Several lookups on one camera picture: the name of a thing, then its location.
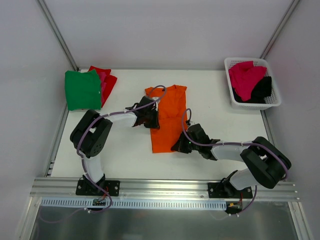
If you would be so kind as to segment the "orange t shirt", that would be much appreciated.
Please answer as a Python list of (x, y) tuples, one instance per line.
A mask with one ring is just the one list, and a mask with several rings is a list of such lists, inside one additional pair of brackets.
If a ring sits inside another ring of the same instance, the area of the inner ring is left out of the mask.
[(160, 98), (158, 102), (158, 123), (159, 129), (150, 130), (152, 152), (171, 153), (171, 148), (178, 141), (182, 130), (182, 121), (187, 117), (183, 115), (186, 110), (187, 87), (172, 85), (166, 88), (146, 88), (145, 93), (151, 98)]

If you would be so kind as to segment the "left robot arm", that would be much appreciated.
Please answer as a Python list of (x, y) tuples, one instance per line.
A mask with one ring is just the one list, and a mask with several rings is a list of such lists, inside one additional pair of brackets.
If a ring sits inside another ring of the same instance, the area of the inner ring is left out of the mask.
[(93, 195), (99, 195), (105, 188), (105, 174), (102, 170), (101, 151), (103, 150), (111, 130), (117, 128), (133, 128), (143, 125), (148, 129), (159, 129), (158, 102), (143, 96), (140, 102), (126, 107), (123, 111), (101, 115), (93, 109), (80, 119), (70, 134), (76, 153), (83, 163), (83, 180)]

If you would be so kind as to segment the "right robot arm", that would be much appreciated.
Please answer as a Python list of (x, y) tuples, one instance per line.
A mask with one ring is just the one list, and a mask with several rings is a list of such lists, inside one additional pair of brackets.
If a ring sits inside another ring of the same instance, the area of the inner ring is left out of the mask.
[(171, 150), (184, 154), (197, 151), (207, 160), (231, 160), (246, 165), (246, 169), (235, 170), (217, 186), (210, 187), (211, 198), (239, 198), (242, 192), (255, 185), (273, 189), (287, 177), (292, 166), (290, 160), (262, 136), (243, 143), (224, 142), (209, 138), (200, 124), (184, 130)]

